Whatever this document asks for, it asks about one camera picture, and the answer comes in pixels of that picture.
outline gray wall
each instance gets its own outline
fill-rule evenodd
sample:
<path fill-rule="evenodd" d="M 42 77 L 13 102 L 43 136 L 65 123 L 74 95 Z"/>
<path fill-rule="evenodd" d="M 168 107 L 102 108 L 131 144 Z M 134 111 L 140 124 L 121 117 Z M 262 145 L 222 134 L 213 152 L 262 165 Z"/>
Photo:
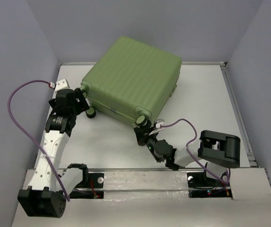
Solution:
<path fill-rule="evenodd" d="M 61 62 L 97 61 L 120 35 L 184 61 L 228 61 L 262 0 L 27 0 Z"/>
<path fill-rule="evenodd" d="M 29 80 L 55 80 L 58 68 L 27 2 L 0 0 L 0 227 L 11 226 L 18 190 L 36 154 L 34 145 L 8 116 L 8 96 Z M 14 97 L 14 115 L 38 139 L 51 95 L 45 85 L 37 84 Z"/>
<path fill-rule="evenodd" d="M 228 64 L 258 163 L 271 181 L 271 0 L 265 0 Z"/>

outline cable connector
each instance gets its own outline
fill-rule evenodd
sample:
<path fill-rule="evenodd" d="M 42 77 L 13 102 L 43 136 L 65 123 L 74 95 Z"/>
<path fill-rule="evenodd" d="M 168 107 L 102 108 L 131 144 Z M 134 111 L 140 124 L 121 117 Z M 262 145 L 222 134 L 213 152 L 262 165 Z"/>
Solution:
<path fill-rule="evenodd" d="M 55 83 L 51 82 L 51 83 L 49 84 L 49 88 L 55 89 L 55 87 L 56 87 L 56 84 L 55 84 Z"/>
<path fill-rule="evenodd" d="M 62 90 L 62 89 L 69 89 L 69 84 L 66 79 L 61 79 L 56 82 L 56 88 L 55 88 L 55 94 L 57 91 Z"/>
<path fill-rule="evenodd" d="M 155 130 L 150 132 L 149 135 L 151 136 L 152 134 L 156 134 L 156 133 L 159 133 L 160 131 L 164 130 L 165 128 L 162 128 L 163 125 L 165 125 L 165 121 L 163 119 L 156 120 L 154 122 Z"/>

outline suitcase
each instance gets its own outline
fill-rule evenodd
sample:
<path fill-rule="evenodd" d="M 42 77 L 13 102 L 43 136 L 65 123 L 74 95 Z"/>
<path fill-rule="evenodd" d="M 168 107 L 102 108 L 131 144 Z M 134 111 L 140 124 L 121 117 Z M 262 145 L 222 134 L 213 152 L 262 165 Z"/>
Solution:
<path fill-rule="evenodd" d="M 111 117 L 153 122 L 177 86 L 181 63 L 173 54 L 122 36 L 82 79 L 81 89 L 92 107 Z"/>

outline red wire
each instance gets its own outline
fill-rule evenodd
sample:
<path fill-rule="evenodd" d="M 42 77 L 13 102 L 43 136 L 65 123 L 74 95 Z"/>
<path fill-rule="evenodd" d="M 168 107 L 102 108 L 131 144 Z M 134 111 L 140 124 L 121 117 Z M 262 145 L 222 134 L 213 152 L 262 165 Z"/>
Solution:
<path fill-rule="evenodd" d="M 228 189 L 226 188 L 226 185 L 224 185 L 223 183 L 222 183 L 222 185 L 226 189 L 227 196 L 229 196 L 229 192 L 228 192 Z"/>
<path fill-rule="evenodd" d="M 95 192 L 95 190 L 93 189 L 93 179 L 90 180 L 89 182 L 90 186 L 92 187 L 92 191 L 93 191 L 93 195 L 97 195 L 97 193 Z"/>

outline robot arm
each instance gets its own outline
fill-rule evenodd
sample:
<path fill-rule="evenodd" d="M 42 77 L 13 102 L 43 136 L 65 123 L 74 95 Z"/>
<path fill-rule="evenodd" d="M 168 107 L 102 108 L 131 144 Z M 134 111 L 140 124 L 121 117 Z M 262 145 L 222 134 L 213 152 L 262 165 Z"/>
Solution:
<path fill-rule="evenodd" d="M 186 148 L 176 149 L 168 144 L 166 140 L 157 140 L 157 135 L 164 125 L 158 120 L 152 125 L 149 120 L 135 127 L 137 142 L 139 146 L 146 146 L 157 162 L 166 161 L 165 166 L 171 170 L 178 170 L 193 162 L 193 158 Z M 234 135 L 202 131 L 199 140 L 194 141 L 188 147 L 191 154 L 197 159 L 205 159 L 213 163 L 213 168 L 221 166 L 226 168 L 239 168 L 240 166 L 240 138 Z"/>
<path fill-rule="evenodd" d="M 18 201 L 28 216 L 60 218 L 66 206 L 62 189 L 69 195 L 78 183 L 88 180 L 88 169 L 84 164 L 71 164 L 60 180 L 54 173 L 58 172 L 76 116 L 86 112 L 88 118 L 93 118 L 95 109 L 88 105 L 79 88 L 69 89 L 65 79 L 57 81 L 55 93 L 56 97 L 49 101 L 52 112 L 45 125 L 43 149 L 46 154 L 40 155 L 27 189 L 18 194 Z"/>

